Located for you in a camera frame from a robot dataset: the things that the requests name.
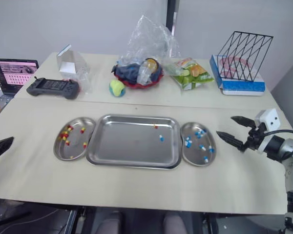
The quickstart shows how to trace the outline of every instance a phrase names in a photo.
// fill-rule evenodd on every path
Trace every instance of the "red bowl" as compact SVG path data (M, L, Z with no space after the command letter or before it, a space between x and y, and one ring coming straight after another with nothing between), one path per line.
M128 86L128 87L130 87L132 89L146 89L148 87L151 87L151 86L154 86L154 85L158 84L158 82L160 82L160 80L164 76L164 74L163 74L163 71L162 71L156 82L152 82L152 83L147 84L147 85L141 85L141 84L138 84L138 83L130 84L127 80L123 80L123 79L121 79L119 76L117 76L115 74L114 74L114 76L116 76L117 79L119 81L121 81L125 86Z

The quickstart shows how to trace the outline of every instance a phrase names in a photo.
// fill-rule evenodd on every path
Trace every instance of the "laptop screen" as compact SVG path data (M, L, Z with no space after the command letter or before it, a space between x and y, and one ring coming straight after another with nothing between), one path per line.
M0 87L5 95L14 95L39 68L36 60L1 59Z

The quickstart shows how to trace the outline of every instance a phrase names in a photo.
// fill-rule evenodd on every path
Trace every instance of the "person's leg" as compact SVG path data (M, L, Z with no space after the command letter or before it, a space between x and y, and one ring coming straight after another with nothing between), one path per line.
M96 234L121 234L122 215L118 211L110 213L99 225Z
M164 234L188 234L185 224L177 212L167 212L163 226Z

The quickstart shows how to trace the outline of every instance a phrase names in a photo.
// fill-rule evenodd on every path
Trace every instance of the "rectangular steel tray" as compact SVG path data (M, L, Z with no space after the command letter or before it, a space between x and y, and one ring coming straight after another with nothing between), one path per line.
M86 158L100 165L174 168L181 160L179 124L165 117L103 116L92 134Z

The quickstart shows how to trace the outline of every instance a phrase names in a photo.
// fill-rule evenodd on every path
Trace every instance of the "clear plastic bag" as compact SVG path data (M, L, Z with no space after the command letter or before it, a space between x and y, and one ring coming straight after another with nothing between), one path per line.
M71 45L66 46L57 55L59 72L64 79L78 82L81 93L91 93L90 78L93 74L82 55L70 48Z
M171 60L173 57L180 57L175 37L164 25L143 15L131 35L127 52L120 57L118 65L141 65L145 59L154 58L162 65L166 75L175 76L180 74L180 68L174 65Z

